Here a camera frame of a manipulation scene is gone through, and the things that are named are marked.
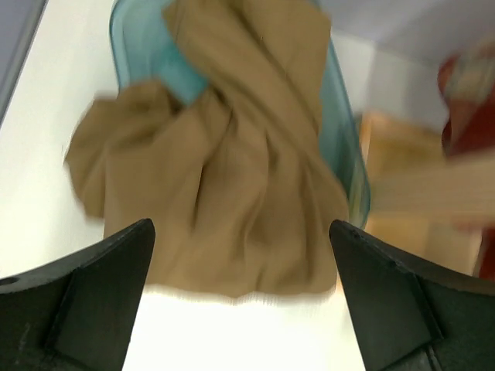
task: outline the plastic bin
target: plastic bin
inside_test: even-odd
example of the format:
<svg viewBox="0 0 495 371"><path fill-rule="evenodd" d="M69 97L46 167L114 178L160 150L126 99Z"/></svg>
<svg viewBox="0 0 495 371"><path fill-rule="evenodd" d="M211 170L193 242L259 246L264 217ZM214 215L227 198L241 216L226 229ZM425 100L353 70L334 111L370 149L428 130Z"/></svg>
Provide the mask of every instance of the plastic bin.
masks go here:
<svg viewBox="0 0 495 371"><path fill-rule="evenodd" d="M208 82L181 55L166 29L161 10L173 0L118 0L110 35L120 87L158 77L184 103L193 102ZM321 90L323 127L319 150L342 182L350 204L350 222L366 223L370 186L359 137L333 44L329 44Z"/></svg>

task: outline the black plastic part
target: black plastic part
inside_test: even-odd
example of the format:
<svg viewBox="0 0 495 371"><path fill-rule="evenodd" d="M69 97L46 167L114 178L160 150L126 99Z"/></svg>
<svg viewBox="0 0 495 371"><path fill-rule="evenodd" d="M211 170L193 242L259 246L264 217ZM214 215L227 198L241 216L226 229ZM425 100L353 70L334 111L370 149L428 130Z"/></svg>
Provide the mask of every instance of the black plastic part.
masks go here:
<svg viewBox="0 0 495 371"><path fill-rule="evenodd" d="M0 369L122 369L152 257L142 220L82 251L0 281Z"/></svg>
<svg viewBox="0 0 495 371"><path fill-rule="evenodd" d="M329 235L368 371L495 369L495 284L345 222Z"/></svg>

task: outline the tan cloth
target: tan cloth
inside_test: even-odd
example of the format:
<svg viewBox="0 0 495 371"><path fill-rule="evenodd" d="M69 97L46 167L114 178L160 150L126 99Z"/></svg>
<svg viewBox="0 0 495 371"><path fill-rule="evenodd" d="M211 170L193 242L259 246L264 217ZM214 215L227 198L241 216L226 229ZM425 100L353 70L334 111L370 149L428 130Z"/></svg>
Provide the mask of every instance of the tan cloth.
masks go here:
<svg viewBox="0 0 495 371"><path fill-rule="evenodd" d="M67 155L87 214L106 235L152 218L148 284L329 290L347 199L318 151L328 18L306 0L177 0L164 16L211 87L185 108L156 82L94 102Z"/></svg>

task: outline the red object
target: red object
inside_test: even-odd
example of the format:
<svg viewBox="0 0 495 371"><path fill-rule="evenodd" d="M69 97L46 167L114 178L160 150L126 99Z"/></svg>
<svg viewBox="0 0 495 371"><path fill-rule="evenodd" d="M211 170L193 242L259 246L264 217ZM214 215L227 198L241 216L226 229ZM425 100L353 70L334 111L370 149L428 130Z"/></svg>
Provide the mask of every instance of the red object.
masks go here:
<svg viewBox="0 0 495 371"><path fill-rule="evenodd" d="M450 113L442 133L445 156L494 147L495 39L446 60L438 83ZM495 228L486 227L481 244L479 277L495 281Z"/></svg>

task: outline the screw hole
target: screw hole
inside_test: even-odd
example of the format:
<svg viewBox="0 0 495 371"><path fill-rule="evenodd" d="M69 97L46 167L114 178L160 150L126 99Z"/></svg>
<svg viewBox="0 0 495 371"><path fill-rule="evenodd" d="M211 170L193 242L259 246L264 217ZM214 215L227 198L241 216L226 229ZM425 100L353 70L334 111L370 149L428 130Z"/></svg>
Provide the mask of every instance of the screw hole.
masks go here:
<svg viewBox="0 0 495 371"><path fill-rule="evenodd" d="M7 277L0 280L0 286L6 286L7 284L14 284L19 279L17 277Z"/></svg>

